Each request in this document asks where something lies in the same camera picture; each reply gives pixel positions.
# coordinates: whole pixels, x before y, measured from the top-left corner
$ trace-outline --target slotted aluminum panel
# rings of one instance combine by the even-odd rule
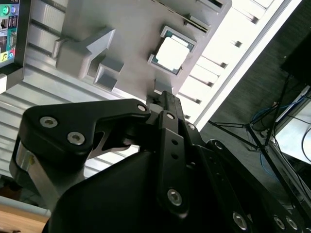
[[[25,78],[22,83],[0,95],[0,174],[6,176],[11,176],[9,162],[21,117],[26,109],[36,105],[133,98],[122,91],[112,94],[99,89],[88,82],[90,77],[83,82],[56,70],[55,60],[49,55],[54,41],[59,38],[65,13],[58,5],[46,2],[51,3],[33,0]],[[54,2],[62,7],[68,3],[67,0]],[[107,153],[88,160],[85,176],[92,176],[137,151],[138,147],[133,146],[127,151]]]
[[[116,88],[146,99],[147,95],[153,94],[155,79],[162,79],[169,80],[174,87],[174,94],[177,94],[231,7],[231,0],[221,0],[223,6],[219,11],[206,6],[206,3],[213,5],[212,1],[204,0],[204,4],[201,2],[203,1],[70,0],[62,32],[69,38],[83,40],[106,25],[116,29],[109,49],[104,52],[107,57],[124,63],[117,76]],[[185,26],[185,17],[188,15],[208,25],[207,33]],[[147,63],[150,55],[156,53],[161,44],[160,35],[164,26],[169,26],[196,42],[177,76],[169,71],[162,72]],[[89,74],[94,76],[97,69],[98,63],[94,62]]]

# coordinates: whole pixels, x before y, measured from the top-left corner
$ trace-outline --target white block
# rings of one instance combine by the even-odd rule
[[[194,114],[197,114],[197,111],[199,109],[199,104],[181,95],[176,95],[176,96],[180,99],[181,106],[183,108],[183,112],[185,115],[188,115],[191,117]]]
[[[224,68],[222,68],[221,66],[217,65],[216,63],[210,61],[209,59],[203,56],[199,58],[197,65],[203,67],[204,69],[207,69],[208,71],[218,76],[220,76],[224,71]]]
[[[192,77],[188,77],[179,92],[194,100],[204,100],[209,90],[210,86]]]
[[[7,76],[5,74],[0,74],[0,94],[6,91],[6,81]]]
[[[242,13],[249,13],[250,15],[255,16],[258,19],[261,19],[266,12],[266,9],[264,7],[252,0],[232,1],[232,7]]]
[[[202,56],[214,61],[215,63],[230,64],[240,57],[240,48],[234,46],[229,41],[221,37],[211,39],[206,49],[203,51]]]
[[[216,83],[218,76],[199,65],[195,65],[190,75],[205,83]]]

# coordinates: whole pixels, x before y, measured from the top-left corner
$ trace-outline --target tripod stand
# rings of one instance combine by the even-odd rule
[[[304,212],[303,218],[305,218],[308,216],[307,212],[310,212],[310,208],[311,208],[310,190],[308,188],[306,188],[306,185],[304,184],[304,182],[301,181],[301,178],[299,177],[299,175],[294,171],[293,167],[290,165],[290,163],[284,157],[284,155],[280,151],[280,148],[279,148],[277,141],[275,140],[276,146],[271,142],[271,137],[273,136],[273,133],[275,134],[275,128],[277,125],[276,119],[279,115],[279,112],[281,109],[281,103],[283,102],[284,96],[286,94],[286,89],[287,89],[288,84],[289,84],[289,79],[290,79],[290,75],[285,80],[285,83],[284,83],[284,86],[283,86],[283,89],[282,89],[282,92],[281,92],[281,95],[278,99],[277,104],[275,104],[269,110],[265,111],[263,114],[261,114],[259,116],[256,115],[248,124],[212,122],[212,121],[208,121],[208,122],[212,126],[215,126],[216,128],[218,128],[218,129],[224,131],[225,133],[235,137],[236,139],[240,140],[241,142],[249,145],[255,151],[260,152],[265,157],[265,159],[267,160],[269,165],[271,166],[271,168],[274,171],[274,173],[276,174],[276,177],[278,178],[278,180],[284,186],[285,190],[289,194],[290,199],[293,201],[293,203],[297,203],[297,201],[298,201],[297,197],[295,196],[294,191],[293,191],[293,184],[295,184],[294,186],[296,187],[297,190],[302,190],[303,191],[302,193],[304,196],[303,198],[308,203],[307,204],[308,207],[305,208],[303,211]],[[274,116],[273,116],[273,124],[268,129],[267,136],[266,136],[264,142],[262,143],[261,140],[257,137],[256,133],[254,132],[252,126],[254,124],[256,124],[257,122],[261,121],[267,115],[271,114],[273,111],[275,111]],[[251,143],[251,142],[245,140],[244,138],[236,135],[235,133],[231,132],[230,130],[226,129],[225,127],[246,129],[246,131],[250,133],[250,135],[252,137],[252,141],[254,143]],[[269,148],[271,148],[271,147],[276,148],[276,150],[274,150],[274,151],[277,151],[277,153],[273,154],[273,153],[269,152]],[[289,177],[290,171],[294,171],[296,176],[290,176]],[[287,175],[285,175],[285,176],[288,176],[288,179],[280,178],[281,174],[284,175],[286,173],[287,173]]]

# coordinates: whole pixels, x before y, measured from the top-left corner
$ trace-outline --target computer monitor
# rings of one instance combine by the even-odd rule
[[[31,0],[0,0],[0,93],[23,80]]]
[[[0,0],[0,68],[14,62],[19,0]]]
[[[294,50],[281,68],[301,82],[311,85],[310,53],[311,33]]]

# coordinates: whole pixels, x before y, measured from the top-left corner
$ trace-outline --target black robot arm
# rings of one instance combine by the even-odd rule
[[[131,145],[139,152],[84,178],[87,159]],[[206,144],[168,92],[148,107],[138,100],[33,107],[10,170],[52,211],[47,233],[301,233],[310,224],[297,199],[293,216],[221,142]]]

